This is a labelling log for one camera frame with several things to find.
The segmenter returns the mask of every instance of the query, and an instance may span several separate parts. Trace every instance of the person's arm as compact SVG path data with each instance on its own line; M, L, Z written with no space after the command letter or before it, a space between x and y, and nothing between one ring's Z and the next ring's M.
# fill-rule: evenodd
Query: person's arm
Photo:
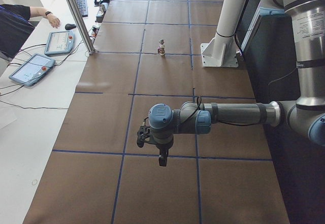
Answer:
M30 17L45 17L52 27L60 26L60 20L44 7L30 7Z

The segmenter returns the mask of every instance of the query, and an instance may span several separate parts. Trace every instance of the white pole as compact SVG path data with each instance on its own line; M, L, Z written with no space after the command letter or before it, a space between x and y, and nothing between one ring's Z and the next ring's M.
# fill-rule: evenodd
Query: white pole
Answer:
M237 67L234 34L246 0L224 0L215 37L201 44L205 67Z

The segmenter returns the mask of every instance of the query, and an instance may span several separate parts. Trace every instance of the white desk surface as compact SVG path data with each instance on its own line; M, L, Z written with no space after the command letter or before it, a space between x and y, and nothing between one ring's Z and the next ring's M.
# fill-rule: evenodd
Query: white desk surface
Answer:
M75 23L66 0L56 0L50 9L61 20L61 27L54 29L47 19L42 19L22 48L44 44L48 34L64 30L66 23ZM84 18L89 30L95 24L98 7L88 0L88 17ZM81 41L78 29L74 29L75 46ZM30 54L44 54L44 48L27 49ZM16 56L26 60L29 55L22 52ZM0 96L0 100L23 107L68 108L75 87L86 64L88 52L84 44L61 66L55 67L33 87L23 87L16 92ZM53 57L58 62L65 56ZM10 92L14 85L8 76L17 67L9 66L0 77L0 92ZM23 222L42 177L47 160L61 128L67 109L21 109L0 103L0 223Z

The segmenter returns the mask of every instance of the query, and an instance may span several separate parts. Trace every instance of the keyboard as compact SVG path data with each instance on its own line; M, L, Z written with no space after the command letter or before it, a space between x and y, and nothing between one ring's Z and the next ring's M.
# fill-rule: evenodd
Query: keyboard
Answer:
M87 0L76 0L79 12L82 17L88 17L88 5Z

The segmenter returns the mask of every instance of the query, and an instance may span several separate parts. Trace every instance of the person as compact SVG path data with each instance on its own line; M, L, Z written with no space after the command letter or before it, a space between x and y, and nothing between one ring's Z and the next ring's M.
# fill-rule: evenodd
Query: person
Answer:
M47 18L53 28L60 26L60 20L44 7L0 5L0 52L14 58L35 28L29 19L40 16Z

